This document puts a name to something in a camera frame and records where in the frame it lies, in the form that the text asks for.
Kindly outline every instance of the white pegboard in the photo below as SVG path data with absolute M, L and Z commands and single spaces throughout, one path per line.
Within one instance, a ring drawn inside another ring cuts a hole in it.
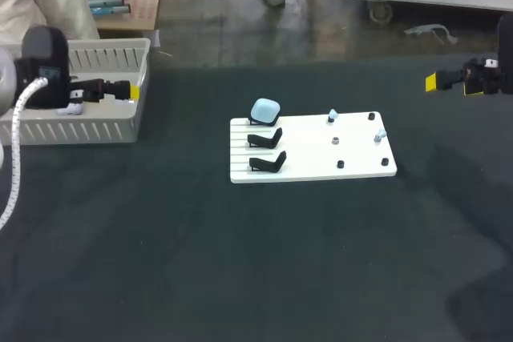
M 70 75 L 77 80 L 102 78 L 128 80 L 138 85 L 138 101 L 119 101 L 106 95 L 99 103 L 85 103 L 77 116 L 57 115 L 55 110 L 25 110 L 20 125 L 21 144 L 130 143 L 137 140 L 147 93 L 148 39 L 69 41 Z M 3 46 L 18 58 L 20 45 Z M 11 141 L 12 109 L 0 118 L 0 140 Z
M 298 182 L 328 179 L 356 179 L 394 176 L 397 173 L 388 138 L 380 143 L 374 137 L 385 128 L 382 117 L 374 112 L 339 114 L 334 123 L 328 115 L 280 117 L 274 127 L 250 125 L 248 119 L 230 122 L 230 179 L 233 183 Z M 281 128 L 283 136 L 277 147 L 250 147 L 248 134 L 272 138 Z M 339 144 L 333 144 L 333 138 Z M 252 171 L 250 158 L 274 162 L 286 151 L 287 160 L 276 174 Z M 382 160 L 389 160 L 387 166 Z M 342 160 L 344 168 L 337 168 Z

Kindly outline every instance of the cart wheel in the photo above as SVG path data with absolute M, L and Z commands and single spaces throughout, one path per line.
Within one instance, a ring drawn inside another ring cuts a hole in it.
M 386 25 L 394 17 L 392 6 L 386 2 L 369 2 L 370 20 L 377 24 Z

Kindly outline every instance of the black table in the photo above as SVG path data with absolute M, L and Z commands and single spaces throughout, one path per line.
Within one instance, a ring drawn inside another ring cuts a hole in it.
M 24 147 L 0 340 L 512 341 L 513 98 L 423 90 L 466 58 L 153 69 L 138 143 Z M 397 176 L 231 184 L 260 97 L 380 111 Z

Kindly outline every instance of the black clip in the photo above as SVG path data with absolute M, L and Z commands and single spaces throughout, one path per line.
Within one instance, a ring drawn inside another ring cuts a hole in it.
M 269 162 L 268 160 L 260 158 L 249 158 L 249 166 L 251 167 L 251 171 L 255 171 L 256 169 L 257 171 L 267 171 L 276 174 L 281 169 L 281 166 L 283 166 L 286 159 L 287 153 L 282 151 L 278 155 L 276 162 Z
M 270 138 L 264 138 L 263 136 L 250 134 L 248 135 L 248 143 L 250 147 L 263 147 L 263 148 L 276 148 L 278 142 L 280 142 L 283 130 L 278 128 L 274 133 L 274 136 Z

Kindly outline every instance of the white plastic basket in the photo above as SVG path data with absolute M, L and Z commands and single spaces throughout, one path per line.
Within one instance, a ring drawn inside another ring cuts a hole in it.
M 69 41 L 70 75 L 78 80 L 128 80 L 140 87 L 138 101 L 119 101 L 105 95 L 100 103 L 86 103 L 82 115 L 62 116 L 55 110 L 24 110 L 22 145 L 131 143 L 137 140 L 146 98 L 149 39 Z M 3 46 L 15 58 L 21 46 Z M 0 118 L 0 140 L 10 145 L 12 109 Z

